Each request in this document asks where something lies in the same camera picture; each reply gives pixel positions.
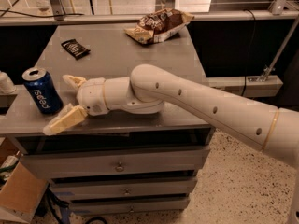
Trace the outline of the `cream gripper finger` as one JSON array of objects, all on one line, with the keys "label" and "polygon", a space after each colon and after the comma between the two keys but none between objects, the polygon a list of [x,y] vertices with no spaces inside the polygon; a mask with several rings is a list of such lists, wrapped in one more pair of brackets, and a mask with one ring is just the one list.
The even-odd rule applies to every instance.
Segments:
[{"label": "cream gripper finger", "polygon": [[63,81],[75,91],[78,91],[79,88],[86,82],[86,79],[84,77],[63,75]]},{"label": "cream gripper finger", "polygon": [[80,124],[87,116],[81,105],[68,104],[43,128],[43,134],[51,136],[61,133]]}]

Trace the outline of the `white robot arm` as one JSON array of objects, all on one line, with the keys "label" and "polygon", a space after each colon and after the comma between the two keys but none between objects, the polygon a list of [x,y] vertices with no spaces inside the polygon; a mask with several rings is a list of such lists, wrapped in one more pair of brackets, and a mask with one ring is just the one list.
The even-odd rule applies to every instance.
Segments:
[{"label": "white robot arm", "polygon": [[67,105],[47,126],[45,135],[71,128],[87,116],[112,110],[133,114],[177,105],[263,154],[299,169],[299,113],[253,101],[141,64],[128,77],[104,79],[64,75],[77,92],[78,105]]}]

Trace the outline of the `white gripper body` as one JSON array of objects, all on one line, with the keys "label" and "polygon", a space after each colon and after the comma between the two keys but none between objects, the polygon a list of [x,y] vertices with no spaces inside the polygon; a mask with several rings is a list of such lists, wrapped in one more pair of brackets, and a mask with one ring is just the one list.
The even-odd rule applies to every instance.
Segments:
[{"label": "white gripper body", "polygon": [[105,102],[104,78],[93,78],[84,82],[78,89],[78,103],[91,116],[105,115],[108,113],[108,108]]}]

